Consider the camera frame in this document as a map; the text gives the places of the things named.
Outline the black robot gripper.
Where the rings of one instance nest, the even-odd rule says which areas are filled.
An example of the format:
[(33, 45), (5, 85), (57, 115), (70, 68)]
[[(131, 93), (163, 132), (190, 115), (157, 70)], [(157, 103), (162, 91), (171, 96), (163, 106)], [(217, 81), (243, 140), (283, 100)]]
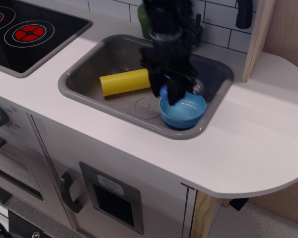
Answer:
[(179, 30), (174, 34), (150, 30), (151, 47), (142, 47), (141, 65), (149, 72), (152, 93), (158, 97), (163, 85), (167, 86), (170, 105), (182, 99), (185, 91), (196, 94), (201, 91), (197, 83), (198, 73), (190, 63), (191, 51), (198, 47), (200, 29)]

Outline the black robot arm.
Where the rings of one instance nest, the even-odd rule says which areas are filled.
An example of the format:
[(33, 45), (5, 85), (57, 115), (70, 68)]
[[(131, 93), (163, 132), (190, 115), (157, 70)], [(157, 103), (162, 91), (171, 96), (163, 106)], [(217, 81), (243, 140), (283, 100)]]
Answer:
[(190, 21), (193, 6), (190, 0), (143, 3), (150, 22), (152, 47), (140, 49), (140, 63), (149, 72), (152, 93), (157, 97), (162, 86), (166, 86), (169, 104), (174, 105), (186, 92), (199, 91), (198, 73), (190, 63), (190, 56), (201, 41), (201, 15), (196, 14), (195, 21)]

